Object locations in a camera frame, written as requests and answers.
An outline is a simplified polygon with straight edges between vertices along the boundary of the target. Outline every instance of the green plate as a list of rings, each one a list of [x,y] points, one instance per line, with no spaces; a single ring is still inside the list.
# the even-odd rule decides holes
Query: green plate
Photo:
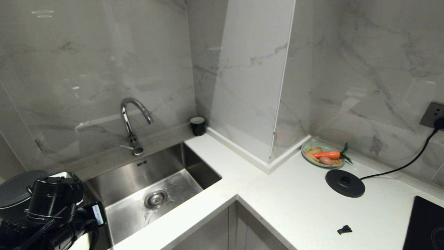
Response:
[[[325,143],[319,142],[319,141],[304,143],[304,145],[302,145],[302,148],[301,148],[302,149],[301,150],[302,156],[307,161],[309,161],[310,163],[312,163],[312,164],[314,164],[314,165],[316,165],[318,167],[332,169],[332,168],[342,167],[345,164],[345,159],[344,158],[339,158],[339,161],[341,162],[339,165],[331,165],[331,166],[325,165],[325,164],[322,164],[322,163],[319,163],[319,162],[316,162],[316,161],[313,161],[312,159],[306,157],[306,155],[303,153],[304,150],[306,148],[308,148],[308,147],[321,147],[322,151],[329,151],[329,150],[338,150],[338,151],[340,151],[340,150],[335,148],[335,147],[333,147],[333,146],[330,146],[328,144],[325,144]]]

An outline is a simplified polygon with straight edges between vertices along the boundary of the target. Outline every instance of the sink basin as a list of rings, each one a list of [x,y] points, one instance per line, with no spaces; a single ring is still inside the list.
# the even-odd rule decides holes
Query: sink basin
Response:
[[[112,247],[220,179],[182,143],[85,181],[85,198],[99,199],[108,219],[96,249]]]

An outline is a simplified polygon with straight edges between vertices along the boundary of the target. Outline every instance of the faucet spout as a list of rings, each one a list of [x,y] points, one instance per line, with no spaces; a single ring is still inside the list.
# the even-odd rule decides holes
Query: faucet spout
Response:
[[[130,147],[132,148],[133,155],[141,155],[143,153],[143,148],[137,141],[137,137],[133,132],[133,128],[131,127],[130,120],[128,119],[127,114],[127,104],[132,103],[134,104],[140,111],[142,112],[143,116],[146,118],[148,124],[152,124],[154,122],[153,117],[151,116],[150,112],[145,108],[145,106],[138,100],[127,97],[122,100],[120,103],[120,111],[122,114],[123,122],[125,123],[125,127],[128,132],[128,139],[130,141]]]

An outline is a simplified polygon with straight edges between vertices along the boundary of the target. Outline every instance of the white countertop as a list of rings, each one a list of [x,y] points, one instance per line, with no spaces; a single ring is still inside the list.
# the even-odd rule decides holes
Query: white countertop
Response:
[[[150,250],[171,249],[239,200],[291,250],[395,250],[403,247],[416,195],[444,206],[443,191],[421,181],[413,187],[392,177],[370,178],[362,197],[348,198],[327,185],[328,169],[313,166],[300,153],[266,175],[207,134],[186,144],[222,180],[113,249],[145,249],[147,242]],[[356,160],[342,170],[358,177],[378,173]],[[339,235],[344,225],[353,232]]]

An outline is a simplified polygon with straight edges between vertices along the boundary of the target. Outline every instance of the drain strainer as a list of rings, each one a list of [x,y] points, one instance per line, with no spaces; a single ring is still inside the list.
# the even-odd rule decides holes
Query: drain strainer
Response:
[[[163,190],[157,190],[148,195],[145,200],[145,206],[149,209],[160,207],[167,201],[168,194]]]

